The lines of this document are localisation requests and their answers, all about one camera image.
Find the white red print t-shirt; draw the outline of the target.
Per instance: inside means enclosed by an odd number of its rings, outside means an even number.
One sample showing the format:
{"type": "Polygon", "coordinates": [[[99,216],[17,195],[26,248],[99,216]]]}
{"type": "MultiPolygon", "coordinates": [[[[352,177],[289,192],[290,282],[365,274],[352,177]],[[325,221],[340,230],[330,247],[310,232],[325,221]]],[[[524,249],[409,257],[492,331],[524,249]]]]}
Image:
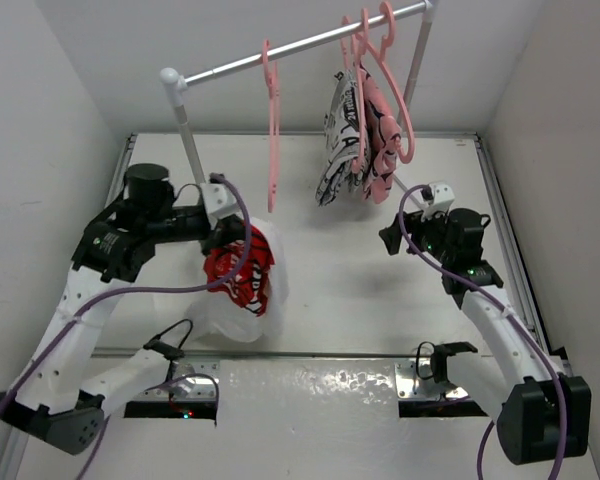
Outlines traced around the white red print t-shirt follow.
{"type": "Polygon", "coordinates": [[[188,307],[193,339],[221,335],[252,343],[282,333],[290,288],[281,234],[273,223],[256,217],[251,227],[249,255],[239,273],[200,293],[188,307]]]}

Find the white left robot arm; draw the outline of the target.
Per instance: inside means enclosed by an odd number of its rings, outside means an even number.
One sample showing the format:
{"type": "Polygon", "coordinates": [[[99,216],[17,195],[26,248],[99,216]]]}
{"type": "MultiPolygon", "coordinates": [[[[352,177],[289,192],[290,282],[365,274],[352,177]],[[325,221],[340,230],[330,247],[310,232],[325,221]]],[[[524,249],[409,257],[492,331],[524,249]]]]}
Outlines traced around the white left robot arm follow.
{"type": "Polygon", "coordinates": [[[235,240],[252,243],[246,204],[222,174],[197,187],[194,205],[179,206],[167,168],[129,167],[120,193],[85,227],[66,285],[28,366],[0,392],[0,421],[71,455],[82,453],[119,407],[170,383],[183,351],[158,337],[122,366],[91,379],[83,374],[104,326],[136,285],[160,244],[198,241],[204,253],[235,240]]]}

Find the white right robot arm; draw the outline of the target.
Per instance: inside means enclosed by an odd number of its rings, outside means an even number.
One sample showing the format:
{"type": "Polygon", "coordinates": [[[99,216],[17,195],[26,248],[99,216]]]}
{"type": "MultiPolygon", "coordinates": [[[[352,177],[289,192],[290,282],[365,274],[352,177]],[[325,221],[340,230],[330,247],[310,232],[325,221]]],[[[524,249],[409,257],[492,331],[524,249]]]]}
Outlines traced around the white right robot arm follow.
{"type": "Polygon", "coordinates": [[[488,346],[468,341],[437,344],[429,380],[463,388],[495,425],[500,446],[515,465],[581,457],[588,450],[592,394],[580,376],[568,376],[531,338],[502,278],[483,257],[491,218],[467,208],[397,214],[379,232],[387,252],[435,258],[442,285],[488,346]]]}

